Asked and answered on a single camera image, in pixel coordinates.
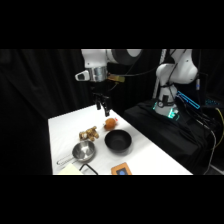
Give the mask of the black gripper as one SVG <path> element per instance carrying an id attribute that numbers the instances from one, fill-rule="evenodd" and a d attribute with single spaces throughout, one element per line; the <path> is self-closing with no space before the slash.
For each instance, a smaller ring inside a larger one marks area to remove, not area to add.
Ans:
<path id="1" fill-rule="evenodd" d="M 97 110 L 101 109 L 101 98 L 103 98 L 102 105 L 105 111 L 105 116 L 108 117 L 110 114 L 110 105 L 109 105 L 110 98 L 108 97 L 108 83 L 106 81 L 92 82 L 91 91 L 93 93 Z"/>

